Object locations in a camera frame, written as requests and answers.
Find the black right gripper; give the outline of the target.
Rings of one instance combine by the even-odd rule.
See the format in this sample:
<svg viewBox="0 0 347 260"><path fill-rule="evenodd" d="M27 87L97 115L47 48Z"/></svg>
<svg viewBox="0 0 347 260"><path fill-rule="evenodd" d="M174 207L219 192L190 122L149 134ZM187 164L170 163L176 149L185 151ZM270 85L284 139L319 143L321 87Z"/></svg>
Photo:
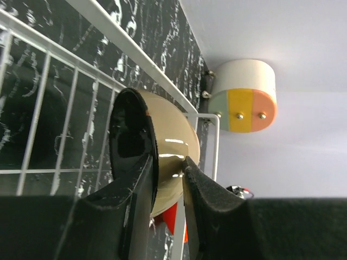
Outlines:
<svg viewBox="0 0 347 260"><path fill-rule="evenodd" d="M244 199L244 188L241 186L228 186L226 189L237 197Z"/></svg>

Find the beige bowl black interior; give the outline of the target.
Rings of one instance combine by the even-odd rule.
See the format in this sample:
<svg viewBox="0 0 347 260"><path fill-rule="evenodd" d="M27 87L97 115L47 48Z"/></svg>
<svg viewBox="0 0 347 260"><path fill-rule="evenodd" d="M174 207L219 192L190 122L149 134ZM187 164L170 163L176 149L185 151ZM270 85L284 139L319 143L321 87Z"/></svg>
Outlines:
<svg viewBox="0 0 347 260"><path fill-rule="evenodd" d="M172 207L183 194L184 159L200 159L199 139L185 115L161 96L125 88L114 101L108 131L113 178L128 172L144 154L156 152L158 186L151 216Z"/></svg>

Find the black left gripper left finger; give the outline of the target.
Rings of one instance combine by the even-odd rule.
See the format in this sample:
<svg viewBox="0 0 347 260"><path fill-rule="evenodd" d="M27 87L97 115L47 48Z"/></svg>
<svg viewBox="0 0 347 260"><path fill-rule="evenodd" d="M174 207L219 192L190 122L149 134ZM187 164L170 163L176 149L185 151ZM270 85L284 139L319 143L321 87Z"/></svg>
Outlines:
<svg viewBox="0 0 347 260"><path fill-rule="evenodd" d="M1 197L1 259L146 259L152 158L87 196Z"/></svg>

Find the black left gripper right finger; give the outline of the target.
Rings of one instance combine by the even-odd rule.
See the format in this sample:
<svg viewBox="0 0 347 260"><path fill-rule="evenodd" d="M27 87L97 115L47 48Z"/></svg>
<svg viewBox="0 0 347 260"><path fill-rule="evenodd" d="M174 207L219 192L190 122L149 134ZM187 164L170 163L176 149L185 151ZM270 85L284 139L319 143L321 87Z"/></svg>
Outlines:
<svg viewBox="0 0 347 260"><path fill-rule="evenodd" d="M191 259L346 259L346 199L241 199L183 162Z"/></svg>

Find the orange plastic bowl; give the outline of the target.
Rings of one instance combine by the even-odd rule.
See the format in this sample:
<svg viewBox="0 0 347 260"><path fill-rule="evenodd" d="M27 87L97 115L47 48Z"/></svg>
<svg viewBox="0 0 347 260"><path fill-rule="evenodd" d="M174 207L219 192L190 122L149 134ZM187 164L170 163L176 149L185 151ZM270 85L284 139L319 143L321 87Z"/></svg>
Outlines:
<svg viewBox="0 0 347 260"><path fill-rule="evenodd" d="M163 222L166 223L172 235L175 233L177 205L178 203L173 204L173 206L171 206L161 214Z"/></svg>

